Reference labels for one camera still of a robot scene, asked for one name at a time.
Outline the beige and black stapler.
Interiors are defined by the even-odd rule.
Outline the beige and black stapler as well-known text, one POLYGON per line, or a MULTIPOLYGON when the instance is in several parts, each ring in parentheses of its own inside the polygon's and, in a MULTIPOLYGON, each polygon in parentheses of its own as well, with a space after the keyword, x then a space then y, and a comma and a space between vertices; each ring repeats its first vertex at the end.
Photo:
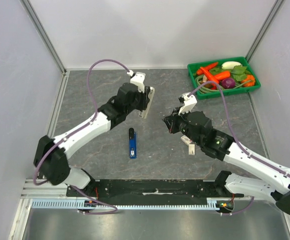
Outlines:
POLYGON ((150 107, 151 107, 151 104, 153 102, 153 97, 154 97, 154 94, 155 94, 155 89, 153 87, 149 87, 149 90, 147 91, 147 105, 146 105, 146 108, 145 110, 142 110, 139 114, 140 117, 142 117, 143 119, 146 119, 147 118, 147 115, 149 113, 149 110, 150 110, 150 107))

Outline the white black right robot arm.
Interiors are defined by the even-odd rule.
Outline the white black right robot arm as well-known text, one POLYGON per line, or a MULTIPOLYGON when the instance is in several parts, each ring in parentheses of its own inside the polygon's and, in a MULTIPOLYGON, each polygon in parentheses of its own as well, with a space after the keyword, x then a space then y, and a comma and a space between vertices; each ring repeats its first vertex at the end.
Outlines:
POLYGON ((200 147, 201 151, 220 161, 246 170, 255 178, 222 171, 214 183, 220 197, 229 193, 265 199, 290 215, 290 167, 280 165, 250 150, 232 136, 216 130, 201 111, 172 113, 163 118, 169 133, 181 133, 200 147))

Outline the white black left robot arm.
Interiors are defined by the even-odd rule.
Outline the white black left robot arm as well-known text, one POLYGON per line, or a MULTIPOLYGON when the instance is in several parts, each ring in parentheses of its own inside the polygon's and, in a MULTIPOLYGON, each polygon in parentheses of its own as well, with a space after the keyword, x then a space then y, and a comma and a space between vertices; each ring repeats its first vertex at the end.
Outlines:
POLYGON ((117 95, 84 122, 53 138, 47 135, 41 137, 33 160, 36 167, 33 178, 42 174, 45 181, 53 186, 73 185, 83 196, 92 195, 94 178, 85 170, 70 166, 68 160, 88 142, 125 121, 132 111, 138 110, 145 118, 154 93, 153 87, 145 86, 144 91, 139 91, 138 86, 125 83, 118 89, 117 95))

